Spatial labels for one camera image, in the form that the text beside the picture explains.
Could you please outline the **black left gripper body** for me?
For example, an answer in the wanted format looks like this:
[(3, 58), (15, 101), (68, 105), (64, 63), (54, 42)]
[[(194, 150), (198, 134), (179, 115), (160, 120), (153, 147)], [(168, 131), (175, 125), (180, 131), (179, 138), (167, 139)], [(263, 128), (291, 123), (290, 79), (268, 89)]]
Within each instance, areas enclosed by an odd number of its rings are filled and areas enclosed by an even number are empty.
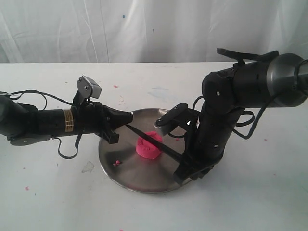
[(97, 133), (103, 129), (111, 129), (107, 121), (104, 106), (99, 102), (84, 102), (78, 107), (78, 131), (82, 134)]

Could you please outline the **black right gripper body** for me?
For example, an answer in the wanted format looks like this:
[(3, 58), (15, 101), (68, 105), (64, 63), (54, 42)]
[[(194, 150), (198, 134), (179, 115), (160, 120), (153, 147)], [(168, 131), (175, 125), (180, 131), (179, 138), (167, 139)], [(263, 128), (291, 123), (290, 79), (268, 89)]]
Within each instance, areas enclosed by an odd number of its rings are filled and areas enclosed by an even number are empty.
[(207, 174), (224, 154), (241, 109), (236, 105), (233, 89), (234, 71), (211, 72), (202, 82), (204, 104), (185, 134), (185, 177), (199, 178)]

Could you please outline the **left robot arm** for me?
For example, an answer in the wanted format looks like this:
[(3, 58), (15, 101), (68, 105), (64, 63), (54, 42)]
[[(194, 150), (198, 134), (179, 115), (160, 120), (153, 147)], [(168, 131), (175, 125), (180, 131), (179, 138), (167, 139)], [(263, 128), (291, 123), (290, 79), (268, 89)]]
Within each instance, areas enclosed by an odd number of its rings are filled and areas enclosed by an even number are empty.
[(11, 145), (30, 145), (76, 135), (75, 147), (78, 148), (84, 134), (96, 134), (109, 144), (116, 144), (119, 142), (119, 134), (115, 130), (127, 126), (159, 152), (166, 153), (186, 167), (192, 167), (182, 154), (131, 126), (133, 113), (93, 102), (79, 93), (75, 95), (68, 110), (38, 110), (34, 105), (18, 103), (16, 100), (8, 93), (0, 94), (0, 133), (6, 136)]

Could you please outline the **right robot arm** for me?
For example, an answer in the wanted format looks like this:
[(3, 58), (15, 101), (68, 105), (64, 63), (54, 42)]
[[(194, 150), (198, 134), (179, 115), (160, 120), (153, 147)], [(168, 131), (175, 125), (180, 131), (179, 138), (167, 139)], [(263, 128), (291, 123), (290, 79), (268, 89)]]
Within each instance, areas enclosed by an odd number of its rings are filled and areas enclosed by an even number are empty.
[(174, 176), (201, 178), (218, 163), (240, 116), (247, 108), (296, 107), (308, 97), (308, 62), (292, 53), (263, 55), (218, 48), (236, 60), (233, 67), (211, 72), (202, 82), (204, 103), (199, 126), (187, 132), (185, 151)]

